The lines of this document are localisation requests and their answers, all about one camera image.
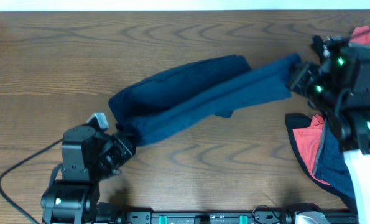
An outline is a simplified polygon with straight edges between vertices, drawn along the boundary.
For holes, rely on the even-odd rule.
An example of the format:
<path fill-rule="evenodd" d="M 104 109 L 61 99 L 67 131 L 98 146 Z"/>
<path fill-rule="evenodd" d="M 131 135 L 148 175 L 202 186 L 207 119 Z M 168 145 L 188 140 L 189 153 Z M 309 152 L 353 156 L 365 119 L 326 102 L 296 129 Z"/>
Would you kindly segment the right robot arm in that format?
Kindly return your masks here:
<path fill-rule="evenodd" d="M 320 63 L 296 64 L 288 88 L 326 116 L 350 172 L 358 219 L 370 223 L 370 45 L 315 36 Z"/>

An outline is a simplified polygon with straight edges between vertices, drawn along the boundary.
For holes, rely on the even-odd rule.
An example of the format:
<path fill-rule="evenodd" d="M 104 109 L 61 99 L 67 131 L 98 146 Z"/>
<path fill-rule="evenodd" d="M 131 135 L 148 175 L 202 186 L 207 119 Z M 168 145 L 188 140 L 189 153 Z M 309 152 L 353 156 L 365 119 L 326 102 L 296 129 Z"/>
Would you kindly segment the navy blue shorts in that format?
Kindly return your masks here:
<path fill-rule="evenodd" d="M 291 96 L 286 87 L 290 54 L 253 69 L 242 55 L 228 55 L 157 73 L 115 94 L 108 105 L 119 129 L 133 133 L 137 146 L 167 139 L 208 116 Z"/>

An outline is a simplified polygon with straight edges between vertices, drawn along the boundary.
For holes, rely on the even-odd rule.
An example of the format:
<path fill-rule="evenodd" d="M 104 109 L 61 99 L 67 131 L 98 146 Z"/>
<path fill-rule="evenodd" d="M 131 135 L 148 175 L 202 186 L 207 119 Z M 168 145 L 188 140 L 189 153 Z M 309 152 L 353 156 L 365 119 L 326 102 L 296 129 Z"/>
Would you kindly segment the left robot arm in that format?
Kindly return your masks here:
<path fill-rule="evenodd" d="M 125 223 L 116 206 L 99 203 L 99 183 L 117 175 L 135 153 L 132 136 L 122 131 L 109 135 L 89 124 L 65 131 L 63 162 L 41 199 L 43 223 Z"/>

